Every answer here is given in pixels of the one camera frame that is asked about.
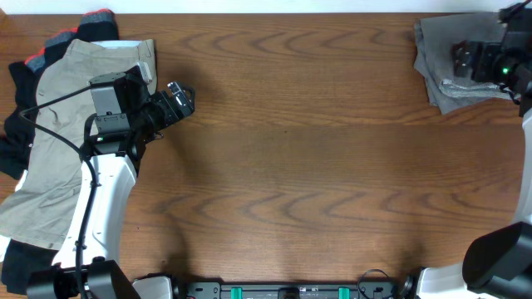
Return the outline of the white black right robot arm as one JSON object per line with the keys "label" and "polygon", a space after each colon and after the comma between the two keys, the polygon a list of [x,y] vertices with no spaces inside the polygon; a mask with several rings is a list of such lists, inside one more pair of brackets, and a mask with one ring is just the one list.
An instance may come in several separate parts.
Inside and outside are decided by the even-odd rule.
{"label": "white black right robot arm", "polygon": [[524,137],[519,195],[507,224],[475,239],[463,260],[421,270],[416,298],[529,298],[531,296],[531,50],[525,42],[462,42],[456,74],[495,83],[517,96]]}

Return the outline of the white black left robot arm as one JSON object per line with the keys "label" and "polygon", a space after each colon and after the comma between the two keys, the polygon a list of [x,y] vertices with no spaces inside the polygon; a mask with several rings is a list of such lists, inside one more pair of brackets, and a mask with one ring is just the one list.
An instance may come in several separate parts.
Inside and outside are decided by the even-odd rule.
{"label": "white black left robot arm", "polygon": [[93,78],[86,90],[96,108],[86,122],[81,192],[66,240],[46,271],[34,272],[30,298],[175,298],[170,276],[130,281],[119,266],[127,200],[145,147],[161,131],[195,112],[195,89],[172,81],[149,93],[146,83],[125,73]]}

